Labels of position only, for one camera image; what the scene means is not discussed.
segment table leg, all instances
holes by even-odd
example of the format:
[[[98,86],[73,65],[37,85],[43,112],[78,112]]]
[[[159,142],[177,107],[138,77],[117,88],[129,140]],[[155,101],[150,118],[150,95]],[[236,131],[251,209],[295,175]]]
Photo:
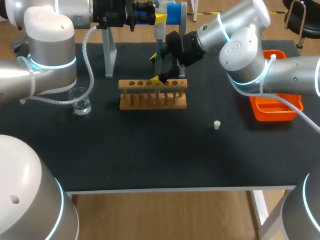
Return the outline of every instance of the table leg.
[[[277,203],[277,205],[269,215],[263,191],[262,190],[250,191],[255,218],[259,228],[258,230],[259,240],[272,240],[276,232],[279,229],[281,229],[282,205],[289,193],[290,193],[290,190],[287,190],[285,192],[283,197],[280,199],[280,201]]]

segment empty glass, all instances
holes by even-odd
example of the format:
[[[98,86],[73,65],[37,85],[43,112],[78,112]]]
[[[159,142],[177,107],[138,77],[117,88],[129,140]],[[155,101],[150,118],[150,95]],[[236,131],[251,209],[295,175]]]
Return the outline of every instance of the empty glass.
[[[87,90],[86,88],[81,86],[76,86],[72,88],[69,91],[69,100],[74,100],[81,97],[86,92],[86,90]],[[84,99],[77,101],[72,105],[73,105],[74,112],[79,116],[87,115],[91,111],[89,97],[85,97]]]

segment white cylindrical base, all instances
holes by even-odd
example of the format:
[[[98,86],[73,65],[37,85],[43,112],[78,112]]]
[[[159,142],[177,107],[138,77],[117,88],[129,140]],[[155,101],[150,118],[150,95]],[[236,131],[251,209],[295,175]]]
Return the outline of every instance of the white cylindrical base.
[[[77,210],[35,151],[0,135],[0,159],[0,239],[77,239]]]

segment robotic arm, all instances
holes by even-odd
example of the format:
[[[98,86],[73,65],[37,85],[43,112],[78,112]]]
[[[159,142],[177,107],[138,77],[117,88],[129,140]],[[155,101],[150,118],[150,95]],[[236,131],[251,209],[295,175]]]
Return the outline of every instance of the robotic arm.
[[[236,31],[220,51],[222,67],[246,93],[319,95],[319,56],[299,56],[270,62],[261,41],[249,27]]]
[[[276,60],[270,66],[264,58],[261,35],[270,25],[262,0],[243,0],[185,36],[169,33],[161,55],[172,53],[182,66],[219,53],[222,67],[237,87],[246,93],[318,95],[319,56],[299,56]],[[167,74],[160,74],[165,82]]]
[[[74,28],[96,22],[97,29],[127,24],[134,31],[137,22],[156,20],[151,1],[133,0],[0,0],[0,15],[25,28],[30,50],[28,58],[0,61],[0,104],[65,92],[76,84]]]

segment glowing blue ring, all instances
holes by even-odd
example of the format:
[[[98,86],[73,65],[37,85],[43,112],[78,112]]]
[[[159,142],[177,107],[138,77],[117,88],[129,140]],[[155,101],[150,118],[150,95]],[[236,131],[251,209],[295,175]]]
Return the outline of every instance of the glowing blue ring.
[[[302,197],[303,197],[303,203],[304,203],[304,207],[306,212],[309,215],[309,218],[311,219],[311,222],[313,223],[313,225],[316,227],[316,229],[318,229],[318,231],[320,232],[320,226],[318,225],[318,223],[316,222],[314,216],[312,216],[311,211],[309,209],[309,206],[307,204],[307,198],[306,198],[306,182],[307,182],[307,178],[309,177],[309,173],[308,175],[305,177],[304,183],[303,183],[303,187],[302,187]]]
[[[60,65],[60,66],[46,66],[46,65],[42,65],[42,64],[39,64],[37,62],[35,62],[32,58],[31,58],[31,62],[36,65],[37,67],[41,68],[41,69],[64,69],[64,68],[67,68],[69,66],[71,66],[72,64],[74,64],[76,62],[76,57],[69,63],[67,64],[64,64],[64,65]]]
[[[222,24],[221,17],[220,17],[220,12],[217,15],[217,19],[218,19],[218,22],[219,22],[219,25],[220,25],[220,29],[223,32],[223,35],[225,36],[226,40],[229,42],[230,41],[230,37],[228,36],[228,34],[226,32],[225,26]]]
[[[318,94],[318,96],[320,97],[320,91],[319,91],[319,85],[318,85],[319,69],[320,69],[320,58],[319,58],[318,63],[316,64],[315,74],[314,74],[315,91],[316,91],[316,94]]]
[[[249,81],[249,82],[246,82],[246,83],[239,83],[239,82],[236,82],[235,80],[233,80],[233,81],[234,81],[235,84],[242,85],[242,86],[243,85],[253,84],[254,82],[258,81],[261,77],[265,77],[267,72],[268,72],[268,70],[269,70],[269,65],[268,65],[267,61],[265,61],[263,71],[261,72],[261,74],[256,79],[254,79],[252,81]]]
[[[61,208],[60,208],[60,212],[59,212],[59,215],[58,215],[58,219],[56,220],[56,223],[55,225],[53,226],[51,232],[49,233],[49,235],[45,238],[45,240],[49,240],[52,235],[55,233],[58,225],[59,225],[59,222],[61,220],[61,217],[62,217],[62,212],[64,210],[64,204],[65,204],[65,200],[64,200],[64,192],[62,191],[62,187],[60,185],[60,183],[58,182],[58,180],[56,179],[56,182],[58,183],[58,186],[59,186],[59,189],[60,189],[60,193],[61,193]]]

